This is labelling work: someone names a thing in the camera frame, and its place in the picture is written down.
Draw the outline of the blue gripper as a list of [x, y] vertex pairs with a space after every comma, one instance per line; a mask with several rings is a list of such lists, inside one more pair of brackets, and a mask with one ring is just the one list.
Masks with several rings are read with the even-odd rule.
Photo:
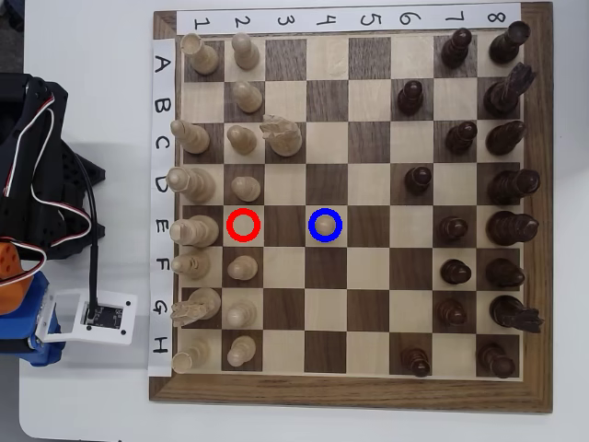
[[20, 307], [1, 316], [2, 354], [14, 355], [32, 366], [47, 366], [61, 360], [62, 343], [42, 343], [35, 334], [41, 301], [48, 286], [43, 273], [36, 273]]

